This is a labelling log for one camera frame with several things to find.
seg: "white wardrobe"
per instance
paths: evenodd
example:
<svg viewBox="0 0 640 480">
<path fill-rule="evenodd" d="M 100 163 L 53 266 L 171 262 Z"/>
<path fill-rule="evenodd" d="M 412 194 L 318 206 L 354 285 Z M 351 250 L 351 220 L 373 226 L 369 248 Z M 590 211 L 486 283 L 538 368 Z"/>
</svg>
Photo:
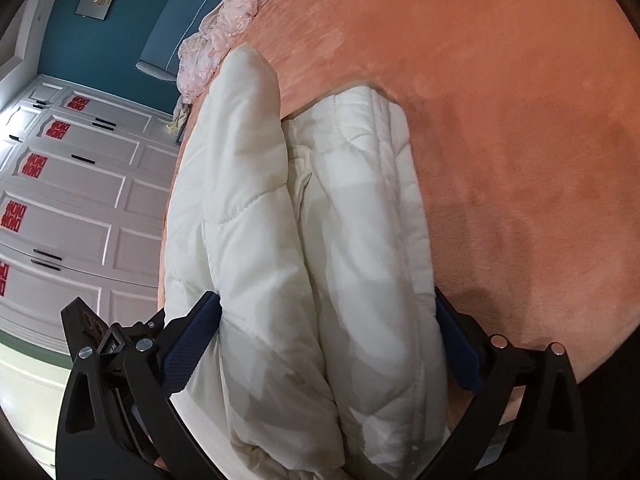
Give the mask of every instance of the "white wardrobe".
<svg viewBox="0 0 640 480">
<path fill-rule="evenodd" d="M 0 330 L 68 353 L 60 310 L 156 310 L 178 145 L 167 114 L 39 76 L 0 114 Z"/>
</svg>

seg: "teal wall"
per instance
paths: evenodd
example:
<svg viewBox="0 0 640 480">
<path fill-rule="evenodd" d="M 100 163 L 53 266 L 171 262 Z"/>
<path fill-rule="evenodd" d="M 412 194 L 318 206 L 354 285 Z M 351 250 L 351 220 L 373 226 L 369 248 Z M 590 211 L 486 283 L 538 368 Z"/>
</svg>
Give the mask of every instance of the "teal wall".
<svg viewBox="0 0 640 480">
<path fill-rule="evenodd" d="M 113 0 L 104 21 L 75 14 L 78 1 L 55 1 L 38 71 L 171 113 L 175 84 L 136 69 L 168 0 Z"/>
</svg>

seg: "green stripe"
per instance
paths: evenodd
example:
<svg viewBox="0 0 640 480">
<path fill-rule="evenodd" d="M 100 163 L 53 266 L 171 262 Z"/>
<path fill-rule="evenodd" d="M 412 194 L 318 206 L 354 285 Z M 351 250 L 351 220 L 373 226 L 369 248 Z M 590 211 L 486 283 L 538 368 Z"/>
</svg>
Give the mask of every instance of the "green stripe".
<svg viewBox="0 0 640 480">
<path fill-rule="evenodd" d="M 37 359 L 38 361 L 42 361 L 50 365 L 58 366 L 60 368 L 71 370 L 71 367 L 73 365 L 71 357 L 66 354 L 54 352 L 53 350 L 49 350 L 46 348 L 41 348 L 38 345 L 23 341 L 19 337 L 8 334 L 7 332 L 3 332 L 2 330 L 0 330 L 0 344 L 3 344 L 4 346 L 9 347 L 11 350 L 20 352 L 21 354 L 24 354 L 28 357 Z"/>
</svg>

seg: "blue gripper pad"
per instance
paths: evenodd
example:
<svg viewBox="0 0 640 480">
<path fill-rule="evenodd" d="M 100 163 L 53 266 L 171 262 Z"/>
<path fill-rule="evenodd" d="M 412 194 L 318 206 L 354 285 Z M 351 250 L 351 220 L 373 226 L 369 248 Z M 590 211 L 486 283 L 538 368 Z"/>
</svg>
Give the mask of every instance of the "blue gripper pad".
<svg viewBox="0 0 640 480">
<path fill-rule="evenodd" d="M 206 293 L 196 308 L 197 312 L 162 360 L 162 389 L 167 397 L 185 388 L 220 327 L 222 306 L 219 295 Z"/>
<path fill-rule="evenodd" d="M 458 313 L 450 303 L 436 294 L 436 319 L 447 356 L 447 365 L 456 383 L 464 390 L 478 393 L 484 382 L 481 374 L 481 357 L 466 338 L 456 320 Z"/>
</svg>

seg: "orange blanket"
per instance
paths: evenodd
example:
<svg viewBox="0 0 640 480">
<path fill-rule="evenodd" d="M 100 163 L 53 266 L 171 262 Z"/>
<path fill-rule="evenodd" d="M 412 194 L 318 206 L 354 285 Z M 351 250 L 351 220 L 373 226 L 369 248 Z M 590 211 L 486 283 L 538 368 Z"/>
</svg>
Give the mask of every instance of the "orange blanket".
<svg viewBox="0 0 640 480">
<path fill-rule="evenodd" d="M 561 341 L 581 380 L 636 328 L 640 43 L 615 0 L 271 0 L 244 39 L 283 116 L 352 80 L 402 105 L 436 283 L 487 332 Z"/>
</svg>

